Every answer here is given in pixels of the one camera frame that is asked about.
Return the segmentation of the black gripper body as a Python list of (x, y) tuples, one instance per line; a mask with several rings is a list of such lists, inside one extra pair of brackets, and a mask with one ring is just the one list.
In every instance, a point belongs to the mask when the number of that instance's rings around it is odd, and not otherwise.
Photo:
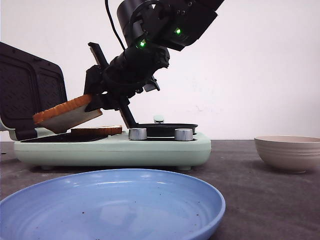
[(132, 46), (116, 56), (107, 68), (96, 64), (86, 71), (84, 94), (92, 96), (85, 111), (117, 109), (120, 102), (143, 91), (160, 90), (154, 73), (169, 66), (170, 54), (166, 47)]

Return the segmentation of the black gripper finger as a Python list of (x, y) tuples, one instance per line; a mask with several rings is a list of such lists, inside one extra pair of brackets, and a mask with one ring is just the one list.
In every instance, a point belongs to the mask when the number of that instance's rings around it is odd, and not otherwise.
[(120, 103), (118, 110), (127, 128), (135, 128), (138, 125), (128, 105)]
[(102, 68), (107, 68), (109, 66), (105, 55), (98, 43), (89, 42), (88, 46), (90, 48), (91, 53), (93, 54), (96, 63)]

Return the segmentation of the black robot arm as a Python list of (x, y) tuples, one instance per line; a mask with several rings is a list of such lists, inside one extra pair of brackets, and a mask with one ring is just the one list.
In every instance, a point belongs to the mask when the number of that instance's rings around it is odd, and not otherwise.
[(158, 90), (154, 73), (169, 66), (169, 50), (192, 45), (217, 17), (220, 0), (125, 0), (117, 8), (123, 52), (107, 62), (101, 47), (89, 43), (96, 65), (86, 72), (86, 111), (116, 110), (128, 128), (138, 124), (129, 100)]

